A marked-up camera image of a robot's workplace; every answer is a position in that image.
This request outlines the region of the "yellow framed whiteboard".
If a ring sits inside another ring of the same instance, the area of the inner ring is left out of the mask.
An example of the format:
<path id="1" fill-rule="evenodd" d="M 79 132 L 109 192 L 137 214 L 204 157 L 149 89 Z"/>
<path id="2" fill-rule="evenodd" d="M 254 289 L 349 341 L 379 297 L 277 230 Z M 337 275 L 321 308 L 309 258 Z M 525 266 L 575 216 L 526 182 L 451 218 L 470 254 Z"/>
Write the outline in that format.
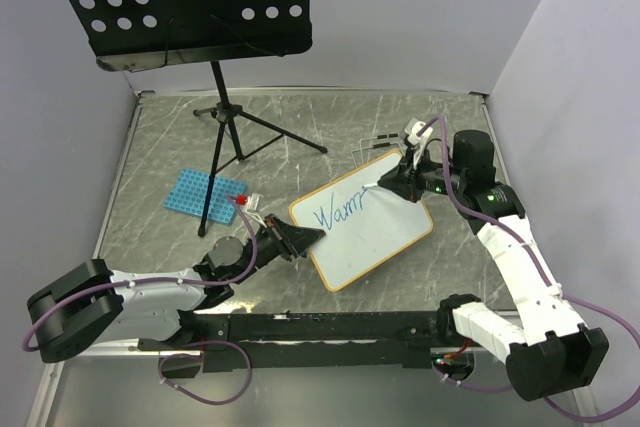
<path id="1" fill-rule="evenodd" d="M 393 149 L 290 204 L 295 225 L 325 232 L 309 255 L 328 291 L 343 289 L 433 230 L 424 203 L 371 186 L 401 159 Z"/>

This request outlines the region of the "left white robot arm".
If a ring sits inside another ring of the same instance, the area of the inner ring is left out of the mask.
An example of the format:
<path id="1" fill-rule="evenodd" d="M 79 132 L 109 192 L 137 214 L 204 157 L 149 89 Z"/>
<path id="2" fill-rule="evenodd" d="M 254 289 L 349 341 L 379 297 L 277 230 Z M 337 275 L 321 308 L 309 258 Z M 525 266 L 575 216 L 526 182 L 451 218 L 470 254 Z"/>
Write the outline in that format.
<path id="1" fill-rule="evenodd" d="M 219 238 L 199 263 L 178 272 L 118 271 L 103 259 L 75 267 L 28 299 L 32 327 L 23 350 L 52 364 L 111 341 L 145 339 L 187 348 L 198 334 L 191 313 L 224 303 L 234 285 L 278 258 L 305 255 L 326 235 L 275 215 L 249 234 L 245 242 Z"/>

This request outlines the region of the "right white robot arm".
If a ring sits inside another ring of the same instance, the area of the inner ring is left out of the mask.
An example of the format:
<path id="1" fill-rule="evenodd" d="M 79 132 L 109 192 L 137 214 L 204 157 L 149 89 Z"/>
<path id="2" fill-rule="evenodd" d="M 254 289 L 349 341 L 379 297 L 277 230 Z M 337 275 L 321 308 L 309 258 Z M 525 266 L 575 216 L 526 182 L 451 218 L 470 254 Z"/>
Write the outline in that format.
<path id="1" fill-rule="evenodd" d="M 438 337 L 448 345 L 469 341 L 492 353 L 525 401 L 590 385 L 609 341 L 602 329 L 586 325 L 553 281 L 522 203 L 496 178 L 491 137 L 459 131 L 453 148 L 437 162 L 428 151 L 430 136 L 421 125 L 401 134 L 406 151 L 377 184 L 412 203 L 425 193 L 447 195 L 493 259 L 521 321 L 507 321 L 473 294 L 455 294 L 437 310 Z"/>

